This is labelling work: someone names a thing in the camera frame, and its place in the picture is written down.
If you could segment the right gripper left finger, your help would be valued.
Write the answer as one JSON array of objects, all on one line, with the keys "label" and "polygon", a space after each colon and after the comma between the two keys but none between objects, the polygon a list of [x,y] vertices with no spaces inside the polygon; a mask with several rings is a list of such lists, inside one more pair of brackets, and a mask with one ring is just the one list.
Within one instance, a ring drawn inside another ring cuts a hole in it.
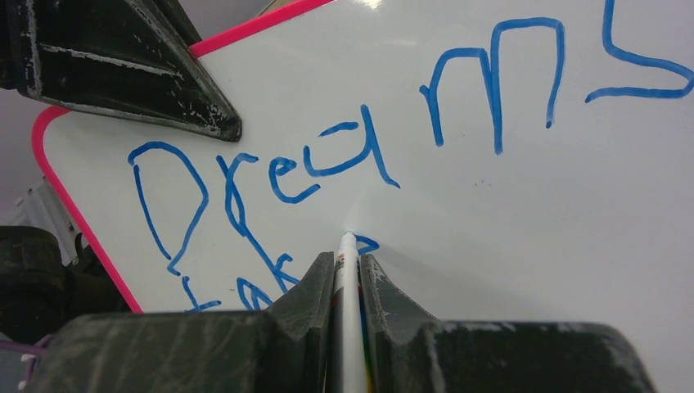
[{"label": "right gripper left finger", "polygon": [[334,255],[261,311],[93,314],[50,341],[28,392],[319,392]]}]

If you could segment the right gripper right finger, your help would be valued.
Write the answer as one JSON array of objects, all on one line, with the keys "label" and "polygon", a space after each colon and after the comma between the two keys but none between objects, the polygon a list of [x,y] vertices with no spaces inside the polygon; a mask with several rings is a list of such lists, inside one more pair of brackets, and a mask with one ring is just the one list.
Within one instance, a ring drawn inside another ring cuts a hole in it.
[{"label": "right gripper right finger", "polygon": [[600,323],[444,321],[360,260],[376,392],[653,392],[640,357]]}]

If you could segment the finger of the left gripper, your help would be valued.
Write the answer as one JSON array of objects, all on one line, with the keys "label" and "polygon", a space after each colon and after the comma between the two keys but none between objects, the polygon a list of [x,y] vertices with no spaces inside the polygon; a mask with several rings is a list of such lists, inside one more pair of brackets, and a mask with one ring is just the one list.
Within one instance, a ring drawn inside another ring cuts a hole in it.
[{"label": "finger of the left gripper", "polygon": [[242,120],[195,58],[177,1],[8,1],[5,87],[72,111],[235,142]]}]

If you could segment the white marker pen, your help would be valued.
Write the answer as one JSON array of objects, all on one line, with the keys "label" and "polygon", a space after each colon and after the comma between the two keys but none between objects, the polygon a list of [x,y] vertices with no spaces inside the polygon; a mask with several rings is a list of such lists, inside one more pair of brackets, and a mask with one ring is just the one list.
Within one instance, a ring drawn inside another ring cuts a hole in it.
[{"label": "white marker pen", "polygon": [[332,294],[331,357],[328,386],[331,392],[367,392],[367,365],[358,282],[356,237],[346,233],[335,261]]}]

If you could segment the whiteboard with red frame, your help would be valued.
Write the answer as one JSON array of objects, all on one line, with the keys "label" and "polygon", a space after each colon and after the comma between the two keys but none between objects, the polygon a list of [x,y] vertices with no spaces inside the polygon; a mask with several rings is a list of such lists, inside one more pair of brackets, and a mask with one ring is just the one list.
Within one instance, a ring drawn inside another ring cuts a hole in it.
[{"label": "whiteboard with red frame", "polygon": [[352,232],[436,317],[606,323],[692,391],[692,2],[295,1],[192,50],[238,142],[34,125],[135,310],[261,309]]}]

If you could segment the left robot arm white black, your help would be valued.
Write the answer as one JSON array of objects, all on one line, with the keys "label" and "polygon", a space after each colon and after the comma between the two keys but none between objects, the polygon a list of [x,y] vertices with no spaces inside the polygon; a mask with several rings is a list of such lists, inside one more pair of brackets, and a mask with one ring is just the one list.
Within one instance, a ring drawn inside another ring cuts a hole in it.
[{"label": "left robot arm white black", "polygon": [[[201,37],[177,1],[4,1],[1,86],[72,111],[235,142],[242,120],[192,53]],[[122,309],[104,278],[62,264],[59,243],[1,228],[1,331],[34,344],[81,315]]]}]

